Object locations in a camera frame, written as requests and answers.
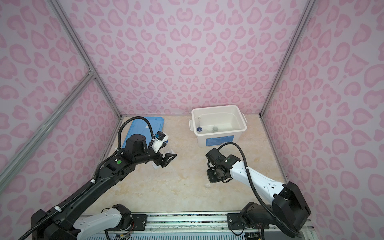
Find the pink leopard print wallpaper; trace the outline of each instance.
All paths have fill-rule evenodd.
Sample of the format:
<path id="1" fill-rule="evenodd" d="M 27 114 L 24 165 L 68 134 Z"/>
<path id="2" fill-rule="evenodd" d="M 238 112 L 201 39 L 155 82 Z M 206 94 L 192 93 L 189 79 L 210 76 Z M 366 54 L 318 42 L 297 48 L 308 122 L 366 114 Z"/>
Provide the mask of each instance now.
<path id="1" fill-rule="evenodd" d="M 0 172 L 85 75 L 44 0 L 0 2 Z"/>
<path id="2" fill-rule="evenodd" d="M 63 0 L 123 114 L 258 113 L 302 0 Z"/>
<path id="3" fill-rule="evenodd" d="M 321 0 L 266 124 L 322 240 L 384 239 L 384 1 Z"/>
<path id="4" fill-rule="evenodd" d="M 0 196 L 1 239 L 18 239 L 34 212 L 47 211 L 91 179 L 116 122 L 91 82 Z"/>

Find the beige marble surface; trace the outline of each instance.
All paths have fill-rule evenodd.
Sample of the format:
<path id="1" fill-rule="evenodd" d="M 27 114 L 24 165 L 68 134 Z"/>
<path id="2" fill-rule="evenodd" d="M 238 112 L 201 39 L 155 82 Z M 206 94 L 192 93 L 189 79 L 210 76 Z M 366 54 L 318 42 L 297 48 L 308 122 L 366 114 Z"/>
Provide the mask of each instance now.
<path id="1" fill-rule="evenodd" d="M 189 130 L 186 116 L 163 116 L 163 132 L 169 135 L 169 147 L 177 157 L 165 168 L 140 164 L 123 181 L 104 193 L 86 212 L 100 212 L 121 203 L 132 212 L 181 212 L 241 210 L 248 202 L 257 202 L 250 187 L 232 180 L 227 184 L 210 184 L 207 178 L 206 153 L 213 147 L 199 147 L 194 132 Z M 238 144 L 248 166 L 260 173 L 283 181 L 258 115 L 246 115 L 248 129 Z M 130 123 L 125 127 L 125 139 Z M 111 153 L 117 146 L 117 139 Z M 241 158 L 235 146 L 220 152 Z"/>

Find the pink heart pattern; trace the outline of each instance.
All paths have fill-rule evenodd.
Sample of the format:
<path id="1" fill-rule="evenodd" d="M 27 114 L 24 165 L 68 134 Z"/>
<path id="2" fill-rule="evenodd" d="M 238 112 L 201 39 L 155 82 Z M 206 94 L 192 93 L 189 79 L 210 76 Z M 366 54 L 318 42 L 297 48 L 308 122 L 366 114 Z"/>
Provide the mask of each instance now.
<path id="1" fill-rule="evenodd" d="M 0 226 L 11 226 L 0 233 L 2 239 L 20 237 L 35 211 L 48 210 L 91 178 L 116 122 L 91 82 L 0 196 Z"/>
<path id="2" fill-rule="evenodd" d="M 266 112 L 278 156 L 311 206 L 319 239 L 384 239 L 378 2 L 319 1 Z"/>
<path id="3" fill-rule="evenodd" d="M 8 162 L 87 70 L 44 1 L 0 4 L 0 155 Z"/>
<path id="4" fill-rule="evenodd" d="M 182 114 L 224 104 L 259 113 L 304 4 L 62 1 L 123 114 Z M 93 24 L 83 27 L 78 23 L 83 19 Z M 246 55 L 252 51 L 254 56 Z M 214 81 L 204 85 L 207 77 Z M 224 97 L 230 88 L 235 93 Z M 257 89 L 257 94 L 241 88 Z M 169 92 L 175 97 L 169 98 Z"/>

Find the blue plastic lid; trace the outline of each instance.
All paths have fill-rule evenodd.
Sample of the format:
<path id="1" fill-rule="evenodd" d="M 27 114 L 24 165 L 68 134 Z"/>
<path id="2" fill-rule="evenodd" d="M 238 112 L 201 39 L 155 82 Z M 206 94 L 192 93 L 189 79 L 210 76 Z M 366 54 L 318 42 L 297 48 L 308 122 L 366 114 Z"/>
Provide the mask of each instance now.
<path id="1" fill-rule="evenodd" d="M 145 117 L 149 123 L 151 124 L 153 134 L 156 134 L 158 131 L 163 130 L 164 118 L 161 117 Z M 135 119 L 132 121 L 132 125 L 129 128 L 127 137 L 124 140 L 122 147 L 125 147 L 125 143 L 129 137 L 133 134 L 141 134 L 145 136 L 145 140 L 147 142 L 147 146 L 152 139 L 151 132 L 149 131 L 149 127 L 144 120 Z"/>

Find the white cable tie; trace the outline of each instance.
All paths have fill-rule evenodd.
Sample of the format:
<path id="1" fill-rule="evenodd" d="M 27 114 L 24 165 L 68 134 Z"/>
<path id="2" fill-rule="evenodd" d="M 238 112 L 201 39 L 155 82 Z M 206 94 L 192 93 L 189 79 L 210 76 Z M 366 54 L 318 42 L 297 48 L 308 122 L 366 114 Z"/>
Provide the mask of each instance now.
<path id="1" fill-rule="evenodd" d="M 55 206 L 55 209 L 56 209 L 57 211 L 59 211 L 59 212 L 62 212 L 62 210 L 60 209 L 59 206 Z"/>

